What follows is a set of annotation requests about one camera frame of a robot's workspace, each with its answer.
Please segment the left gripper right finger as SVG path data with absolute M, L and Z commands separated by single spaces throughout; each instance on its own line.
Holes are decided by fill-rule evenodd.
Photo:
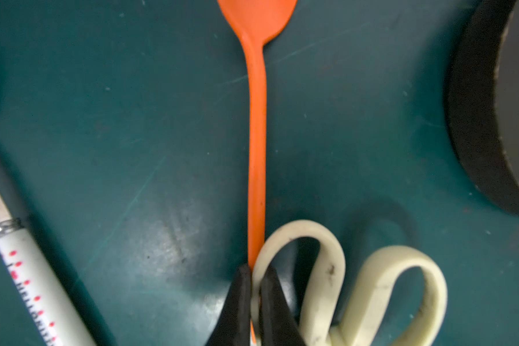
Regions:
M 278 274 L 271 265 L 260 284 L 260 336 L 266 346 L 305 346 L 286 302 Z

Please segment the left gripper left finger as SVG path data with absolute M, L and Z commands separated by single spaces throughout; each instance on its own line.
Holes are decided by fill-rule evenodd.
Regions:
M 248 346 L 251 333 L 252 272 L 239 266 L 207 346 Z

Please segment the cream handled kitchen scissors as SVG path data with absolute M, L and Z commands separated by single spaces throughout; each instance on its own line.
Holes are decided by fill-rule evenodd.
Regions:
M 375 251 L 362 265 L 343 318 L 332 325 L 346 272 L 343 248 L 323 225 L 308 220 L 287 223 L 265 242 L 252 273 L 251 320 L 255 338 L 262 345 L 259 328 L 260 284 L 275 255 L 299 238 L 319 242 L 302 302 L 298 330 L 306 345 L 372 345 L 386 314 L 397 279 L 407 270 L 420 268 L 424 294 L 418 313 L 394 345 L 432 345 L 448 303 L 448 288 L 438 265 L 424 253 L 406 246 Z

